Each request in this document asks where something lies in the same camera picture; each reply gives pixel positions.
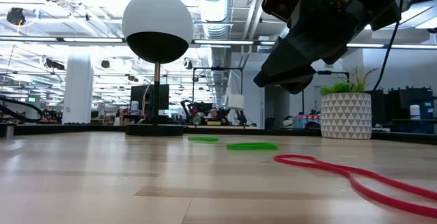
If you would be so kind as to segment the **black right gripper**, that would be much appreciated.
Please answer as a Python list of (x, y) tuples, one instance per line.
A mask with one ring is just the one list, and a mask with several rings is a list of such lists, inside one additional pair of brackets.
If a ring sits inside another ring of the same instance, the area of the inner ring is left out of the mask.
[(263, 0), (262, 9), (289, 32), (275, 42), (254, 82), (283, 85), (291, 94), (312, 82), (311, 62), (336, 60), (366, 26), (376, 31), (401, 19), (397, 0)]

